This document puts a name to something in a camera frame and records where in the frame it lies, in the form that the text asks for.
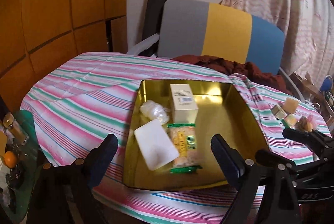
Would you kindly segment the small green white box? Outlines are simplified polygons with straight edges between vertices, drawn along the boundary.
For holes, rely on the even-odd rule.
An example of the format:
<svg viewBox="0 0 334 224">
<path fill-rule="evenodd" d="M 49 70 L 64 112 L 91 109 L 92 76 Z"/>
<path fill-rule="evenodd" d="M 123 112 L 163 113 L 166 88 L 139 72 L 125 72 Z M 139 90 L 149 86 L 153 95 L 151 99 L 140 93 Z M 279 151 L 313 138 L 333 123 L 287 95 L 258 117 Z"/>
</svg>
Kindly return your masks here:
<svg viewBox="0 0 334 224">
<path fill-rule="evenodd" d="M 272 107 L 271 112 L 273 116 L 278 120 L 282 120 L 288 116 L 288 114 L 284 111 L 284 109 L 278 104 Z"/>
</svg>

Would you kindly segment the purple wrapped candy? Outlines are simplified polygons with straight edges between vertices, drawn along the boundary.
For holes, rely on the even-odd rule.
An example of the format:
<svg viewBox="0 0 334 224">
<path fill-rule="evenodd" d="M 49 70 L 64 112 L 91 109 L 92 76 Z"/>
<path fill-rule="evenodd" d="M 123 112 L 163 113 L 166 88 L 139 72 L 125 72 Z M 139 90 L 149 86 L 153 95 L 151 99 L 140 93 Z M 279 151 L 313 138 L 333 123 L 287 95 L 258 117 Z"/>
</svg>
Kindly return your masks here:
<svg viewBox="0 0 334 224">
<path fill-rule="evenodd" d="M 313 130 L 317 128 L 318 124 L 317 124 L 316 118 L 312 114 L 308 116 L 307 121 L 311 123 Z"/>
</svg>

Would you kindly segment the blue cap object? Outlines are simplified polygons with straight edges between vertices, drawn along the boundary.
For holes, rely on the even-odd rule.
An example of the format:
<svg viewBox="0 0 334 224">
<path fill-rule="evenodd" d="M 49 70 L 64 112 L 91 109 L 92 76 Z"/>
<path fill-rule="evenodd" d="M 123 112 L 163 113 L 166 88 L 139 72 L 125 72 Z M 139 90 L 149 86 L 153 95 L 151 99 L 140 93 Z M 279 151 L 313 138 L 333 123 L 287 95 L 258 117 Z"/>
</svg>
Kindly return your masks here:
<svg viewBox="0 0 334 224">
<path fill-rule="evenodd" d="M 327 75 L 320 87 L 320 91 L 328 92 L 333 88 L 333 77 L 331 75 Z"/>
</svg>

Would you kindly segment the gold metal tin box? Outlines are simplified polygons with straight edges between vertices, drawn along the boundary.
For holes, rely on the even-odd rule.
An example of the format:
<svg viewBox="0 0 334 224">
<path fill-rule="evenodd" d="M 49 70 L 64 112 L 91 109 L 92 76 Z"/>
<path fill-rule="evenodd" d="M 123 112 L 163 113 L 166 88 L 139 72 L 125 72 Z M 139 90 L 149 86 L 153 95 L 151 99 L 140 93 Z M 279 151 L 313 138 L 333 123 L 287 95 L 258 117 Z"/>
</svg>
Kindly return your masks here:
<svg viewBox="0 0 334 224">
<path fill-rule="evenodd" d="M 152 100 L 170 107 L 170 85 L 189 84 L 199 108 L 195 133 L 201 169 L 192 174 L 173 174 L 171 164 L 150 171 L 138 147 L 134 130 L 148 122 L 140 106 Z M 255 158 L 268 144 L 260 126 L 237 87 L 229 83 L 199 80 L 143 80 L 134 103 L 123 164 L 123 184 L 149 191 L 188 191 L 227 183 L 211 152 L 211 138 L 220 134 L 244 158 Z"/>
</svg>

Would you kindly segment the green-ended snack packet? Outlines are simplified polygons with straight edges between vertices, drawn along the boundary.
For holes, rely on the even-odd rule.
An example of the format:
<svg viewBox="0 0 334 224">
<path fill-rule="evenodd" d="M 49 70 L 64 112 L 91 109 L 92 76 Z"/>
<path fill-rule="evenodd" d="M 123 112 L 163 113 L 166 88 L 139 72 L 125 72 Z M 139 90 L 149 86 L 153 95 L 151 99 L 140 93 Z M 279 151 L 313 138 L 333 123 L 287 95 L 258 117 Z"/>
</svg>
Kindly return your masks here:
<svg viewBox="0 0 334 224">
<path fill-rule="evenodd" d="M 172 161 L 171 173 L 191 174 L 202 169 L 194 123 L 168 124 L 168 134 L 179 156 Z"/>
</svg>

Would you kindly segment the striped pink green tablecloth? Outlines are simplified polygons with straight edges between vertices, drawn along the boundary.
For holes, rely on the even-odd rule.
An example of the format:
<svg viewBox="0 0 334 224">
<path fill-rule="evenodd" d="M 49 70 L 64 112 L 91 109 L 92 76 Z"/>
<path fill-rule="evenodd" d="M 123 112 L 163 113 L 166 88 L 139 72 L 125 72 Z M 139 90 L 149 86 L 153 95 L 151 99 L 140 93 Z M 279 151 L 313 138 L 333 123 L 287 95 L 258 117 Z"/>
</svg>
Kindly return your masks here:
<svg viewBox="0 0 334 224">
<path fill-rule="evenodd" d="M 149 223 L 219 223 L 235 195 L 224 188 L 174 194 L 132 190 L 122 184 L 135 97 L 141 81 L 147 79 L 231 83 L 258 121 L 270 150 L 297 164 L 312 161 L 312 153 L 305 146 L 282 136 L 284 126 L 271 113 L 276 103 L 286 100 L 285 93 L 241 74 L 225 75 L 187 63 L 84 53 L 38 81 L 24 97 L 21 109 L 32 113 L 38 143 L 54 166 L 85 157 L 108 134 L 117 136 L 117 154 L 93 191 L 109 207 Z"/>
</svg>

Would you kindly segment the white flat soap bar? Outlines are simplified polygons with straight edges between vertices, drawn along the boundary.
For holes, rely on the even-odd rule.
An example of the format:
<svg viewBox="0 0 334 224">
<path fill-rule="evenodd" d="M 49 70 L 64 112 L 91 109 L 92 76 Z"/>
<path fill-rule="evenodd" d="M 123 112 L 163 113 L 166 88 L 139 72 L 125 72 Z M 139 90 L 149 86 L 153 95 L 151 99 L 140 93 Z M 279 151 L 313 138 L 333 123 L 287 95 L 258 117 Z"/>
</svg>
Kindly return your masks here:
<svg viewBox="0 0 334 224">
<path fill-rule="evenodd" d="M 154 171 L 174 161 L 180 153 L 158 119 L 134 131 L 140 152 L 149 170 Z"/>
</svg>

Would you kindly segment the green glass side table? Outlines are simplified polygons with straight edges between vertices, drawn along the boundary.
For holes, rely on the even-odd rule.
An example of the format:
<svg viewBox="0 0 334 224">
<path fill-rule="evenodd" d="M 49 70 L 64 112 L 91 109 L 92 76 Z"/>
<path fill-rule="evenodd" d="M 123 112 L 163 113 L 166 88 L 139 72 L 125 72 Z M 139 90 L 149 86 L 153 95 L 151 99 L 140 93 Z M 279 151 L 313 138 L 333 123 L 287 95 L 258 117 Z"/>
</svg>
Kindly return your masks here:
<svg viewBox="0 0 334 224">
<path fill-rule="evenodd" d="M 11 170 L 11 173 L 5 177 L 5 181 L 11 181 L 5 192 L 13 199 L 10 205 L 6 205 L 1 199 L 1 207 L 12 223 L 19 223 L 24 219 L 28 211 L 30 197 L 34 188 L 39 146 L 32 113 L 20 110 L 14 114 L 14 117 L 29 136 L 29 139 L 24 146 L 17 143 L 12 146 L 13 152 L 18 157 L 18 163 Z"/>
</svg>

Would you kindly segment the cream cardboard perfume box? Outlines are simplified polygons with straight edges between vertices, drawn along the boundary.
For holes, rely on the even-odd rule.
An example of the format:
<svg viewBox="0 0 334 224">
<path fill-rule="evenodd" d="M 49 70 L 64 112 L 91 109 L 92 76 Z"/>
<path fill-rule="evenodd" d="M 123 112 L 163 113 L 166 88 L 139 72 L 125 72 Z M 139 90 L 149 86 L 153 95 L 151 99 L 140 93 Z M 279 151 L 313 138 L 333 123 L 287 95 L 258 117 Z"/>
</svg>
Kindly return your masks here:
<svg viewBox="0 0 334 224">
<path fill-rule="evenodd" d="M 189 84 L 170 85 L 170 106 L 174 123 L 195 123 L 198 106 Z"/>
</svg>

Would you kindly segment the orange fruit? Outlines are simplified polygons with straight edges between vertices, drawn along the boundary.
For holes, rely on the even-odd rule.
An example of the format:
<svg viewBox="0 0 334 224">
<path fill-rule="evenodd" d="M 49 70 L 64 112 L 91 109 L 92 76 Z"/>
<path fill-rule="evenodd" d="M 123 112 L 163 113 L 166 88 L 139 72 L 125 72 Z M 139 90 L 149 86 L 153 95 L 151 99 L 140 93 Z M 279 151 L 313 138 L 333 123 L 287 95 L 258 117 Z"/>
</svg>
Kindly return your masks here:
<svg viewBox="0 0 334 224">
<path fill-rule="evenodd" d="M 3 157 L 4 157 L 6 166 L 10 169 L 13 169 L 18 163 L 18 158 L 16 154 L 13 153 L 12 151 L 7 151 Z"/>
</svg>

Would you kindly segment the spice jar with gold lid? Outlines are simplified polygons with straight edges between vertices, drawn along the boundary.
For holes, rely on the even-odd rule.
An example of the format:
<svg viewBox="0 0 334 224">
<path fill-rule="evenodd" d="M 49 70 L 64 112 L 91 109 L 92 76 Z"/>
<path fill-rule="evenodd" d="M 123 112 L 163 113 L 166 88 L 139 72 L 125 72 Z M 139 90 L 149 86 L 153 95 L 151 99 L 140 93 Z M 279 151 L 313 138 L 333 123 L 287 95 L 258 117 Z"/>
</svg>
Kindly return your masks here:
<svg viewBox="0 0 334 224">
<path fill-rule="evenodd" d="M 17 122 L 11 112 L 8 112 L 5 115 L 3 119 L 3 125 L 17 139 L 20 145 L 26 145 L 29 136 L 25 133 L 25 131 L 22 129 L 21 125 Z"/>
</svg>

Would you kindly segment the white plastic wrapped bundle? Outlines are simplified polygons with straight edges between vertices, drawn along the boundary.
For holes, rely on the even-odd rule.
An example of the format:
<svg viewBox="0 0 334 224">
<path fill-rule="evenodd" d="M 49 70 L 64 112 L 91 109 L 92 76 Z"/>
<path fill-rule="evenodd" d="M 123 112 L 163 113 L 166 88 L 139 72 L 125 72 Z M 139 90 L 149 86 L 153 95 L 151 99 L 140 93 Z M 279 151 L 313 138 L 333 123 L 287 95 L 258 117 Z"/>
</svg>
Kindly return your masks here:
<svg viewBox="0 0 334 224">
<path fill-rule="evenodd" d="M 139 110 L 142 115 L 147 117 L 149 120 L 157 119 L 161 125 L 168 123 L 170 120 L 170 116 L 168 115 L 170 110 L 152 100 L 148 100 L 143 103 Z"/>
</svg>

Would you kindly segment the dark red cloth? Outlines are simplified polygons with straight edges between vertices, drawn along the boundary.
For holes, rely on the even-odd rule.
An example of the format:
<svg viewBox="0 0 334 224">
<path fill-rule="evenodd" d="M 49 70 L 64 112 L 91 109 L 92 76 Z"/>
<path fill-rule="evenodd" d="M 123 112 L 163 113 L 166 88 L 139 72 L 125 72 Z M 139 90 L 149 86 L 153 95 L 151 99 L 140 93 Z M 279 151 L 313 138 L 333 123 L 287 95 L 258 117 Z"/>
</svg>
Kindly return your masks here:
<svg viewBox="0 0 334 224">
<path fill-rule="evenodd" d="M 183 55 L 172 58 L 172 60 L 210 68 L 225 75 L 241 74 L 254 83 L 265 85 L 288 95 L 292 95 L 291 91 L 287 89 L 286 83 L 281 75 L 262 72 L 253 62 L 242 64 L 235 61 L 225 60 L 220 57 L 194 55 Z"/>
</svg>

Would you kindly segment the grey yellow blue chair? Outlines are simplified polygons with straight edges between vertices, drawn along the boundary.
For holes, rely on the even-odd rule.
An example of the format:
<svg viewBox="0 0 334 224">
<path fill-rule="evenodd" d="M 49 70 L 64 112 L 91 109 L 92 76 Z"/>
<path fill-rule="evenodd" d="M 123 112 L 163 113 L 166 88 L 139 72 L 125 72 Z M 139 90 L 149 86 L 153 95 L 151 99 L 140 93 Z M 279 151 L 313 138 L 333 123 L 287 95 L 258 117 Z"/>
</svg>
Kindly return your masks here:
<svg viewBox="0 0 334 224">
<path fill-rule="evenodd" d="M 228 6 L 196 0 L 168 0 L 159 33 L 127 53 L 137 56 L 157 44 L 157 57 L 215 56 L 253 62 L 262 72 L 277 74 L 285 35 L 272 23 Z"/>
</svg>

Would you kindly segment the patterned white curtain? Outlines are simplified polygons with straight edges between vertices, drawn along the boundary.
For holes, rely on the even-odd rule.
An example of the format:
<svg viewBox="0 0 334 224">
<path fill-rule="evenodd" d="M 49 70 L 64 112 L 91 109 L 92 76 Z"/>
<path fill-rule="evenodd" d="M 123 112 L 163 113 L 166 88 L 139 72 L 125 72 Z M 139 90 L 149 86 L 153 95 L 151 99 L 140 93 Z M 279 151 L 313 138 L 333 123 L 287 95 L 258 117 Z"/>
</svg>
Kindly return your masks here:
<svg viewBox="0 0 334 224">
<path fill-rule="evenodd" d="M 330 0 L 222 0 L 277 26 L 285 34 L 281 67 L 320 87 L 333 75 L 333 4 Z"/>
</svg>

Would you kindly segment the black rolled mat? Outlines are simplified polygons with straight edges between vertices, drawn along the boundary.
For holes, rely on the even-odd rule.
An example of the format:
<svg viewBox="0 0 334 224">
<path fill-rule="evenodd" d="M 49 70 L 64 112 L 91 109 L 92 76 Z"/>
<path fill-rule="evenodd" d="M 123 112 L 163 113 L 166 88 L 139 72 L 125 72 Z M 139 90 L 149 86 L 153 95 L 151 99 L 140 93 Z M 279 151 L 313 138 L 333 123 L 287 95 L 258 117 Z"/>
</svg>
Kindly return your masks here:
<svg viewBox="0 0 334 224">
<path fill-rule="evenodd" d="M 167 0 L 147 0 L 142 40 L 160 33 L 164 4 Z"/>
</svg>

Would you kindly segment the wooden wardrobe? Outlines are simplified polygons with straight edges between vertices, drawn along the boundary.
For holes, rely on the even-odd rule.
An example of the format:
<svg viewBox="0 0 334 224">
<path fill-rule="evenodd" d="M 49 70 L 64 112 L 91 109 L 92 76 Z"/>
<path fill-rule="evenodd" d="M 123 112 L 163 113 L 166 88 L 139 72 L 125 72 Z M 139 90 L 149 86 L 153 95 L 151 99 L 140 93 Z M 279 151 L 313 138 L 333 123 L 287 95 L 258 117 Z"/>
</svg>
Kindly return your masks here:
<svg viewBox="0 0 334 224">
<path fill-rule="evenodd" d="M 128 50 L 126 0 L 1 0 L 1 98 L 11 111 L 78 54 Z"/>
</svg>

